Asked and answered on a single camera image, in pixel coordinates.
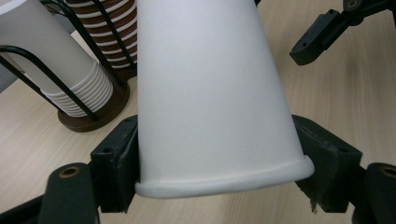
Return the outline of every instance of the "screw hole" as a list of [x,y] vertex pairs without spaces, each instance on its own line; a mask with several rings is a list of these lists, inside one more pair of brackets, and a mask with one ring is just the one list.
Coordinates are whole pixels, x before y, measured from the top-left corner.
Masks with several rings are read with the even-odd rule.
[[59,173],[60,178],[70,178],[79,173],[80,169],[76,166],[67,167]]
[[396,169],[392,167],[381,167],[381,171],[384,175],[396,178]]
[[353,0],[353,1],[349,1],[349,2],[347,3],[347,6],[348,6],[348,7],[355,7],[357,4],[358,4],[358,2],[355,1],[355,0]]

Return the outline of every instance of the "white ribbed cup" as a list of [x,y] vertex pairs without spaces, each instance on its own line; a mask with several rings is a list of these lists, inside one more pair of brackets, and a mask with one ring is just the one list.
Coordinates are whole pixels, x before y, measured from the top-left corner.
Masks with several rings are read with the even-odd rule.
[[[73,87],[87,76],[93,59],[50,15],[39,1],[10,0],[0,5],[0,45],[32,52],[66,84]],[[32,63],[10,53],[40,89],[61,90]]]
[[254,1],[137,5],[138,194],[220,194],[314,172]]
[[[87,77],[76,86],[70,88],[70,90],[92,112],[96,112],[110,99],[113,93],[113,85],[102,68],[97,63],[93,63],[92,70]],[[49,94],[43,91],[43,93],[70,117],[80,118],[87,116],[64,92]]]

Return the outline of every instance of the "stacked paper cup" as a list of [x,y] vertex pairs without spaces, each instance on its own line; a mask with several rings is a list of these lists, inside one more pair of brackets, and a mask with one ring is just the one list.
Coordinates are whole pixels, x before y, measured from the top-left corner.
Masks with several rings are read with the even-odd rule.
[[[114,69],[130,66],[99,8],[91,0],[65,0]],[[137,62],[137,10],[134,0],[102,0],[130,56]]]
[[[0,1],[0,45],[32,52],[93,112],[101,109],[113,93],[104,71],[39,1]],[[87,116],[35,65],[9,54],[33,82],[68,116]]]
[[[110,99],[113,86],[108,81],[104,71],[97,63],[93,63],[90,73],[70,90],[90,110],[96,112]],[[49,99],[59,106],[67,115],[80,118],[86,114],[64,92],[45,93]]]

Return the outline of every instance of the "brown round base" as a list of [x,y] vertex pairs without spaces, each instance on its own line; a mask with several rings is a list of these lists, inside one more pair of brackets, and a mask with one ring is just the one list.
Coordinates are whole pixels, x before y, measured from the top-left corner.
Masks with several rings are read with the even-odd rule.
[[88,116],[73,118],[63,111],[58,111],[59,121],[66,126],[66,128],[74,132],[85,133],[101,128],[113,120],[128,103],[130,88],[128,83],[119,86],[112,77],[110,80],[113,83],[113,94],[107,104],[94,113],[98,117],[98,120],[91,120]]

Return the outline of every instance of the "light wood surface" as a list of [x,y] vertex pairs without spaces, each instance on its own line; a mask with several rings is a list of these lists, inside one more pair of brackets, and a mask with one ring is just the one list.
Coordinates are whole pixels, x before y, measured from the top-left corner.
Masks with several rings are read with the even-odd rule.
[[[307,117],[363,152],[362,167],[396,164],[396,30],[389,11],[349,28],[315,62],[297,66],[289,52],[320,13],[342,0],[262,0],[258,10],[293,114]],[[0,212],[44,193],[56,168],[88,162],[124,118],[137,113],[136,78],[127,108],[104,128],[73,133],[56,110],[20,81],[0,94]],[[351,223],[346,214],[313,214],[294,183],[181,200],[135,196],[128,214],[102,223]]]

